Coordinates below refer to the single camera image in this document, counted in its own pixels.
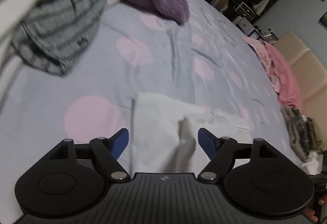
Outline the person hand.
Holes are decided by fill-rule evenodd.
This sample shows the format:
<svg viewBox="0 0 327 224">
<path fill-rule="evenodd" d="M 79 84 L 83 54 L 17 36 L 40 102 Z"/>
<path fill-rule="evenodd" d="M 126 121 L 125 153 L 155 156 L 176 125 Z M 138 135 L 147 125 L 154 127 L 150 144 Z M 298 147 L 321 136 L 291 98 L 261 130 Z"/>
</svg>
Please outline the person hand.
<svg viewBox="0 0 327 224">
<path fill-rule="evenodd" d="M 318 201 L 318 204 L 320 206 L 323 206 L 324 204 L 326 204 L 326 198 L 321 198 L 319 201 Z M 309 219 L 311 220 L 313 223 L 317 223 L 318 222 L 318 218 L 317 216 L 315 215 L 315 211 L 311 208 L 307 208 L 304 212 L 304 215 Z"/>
</svg>

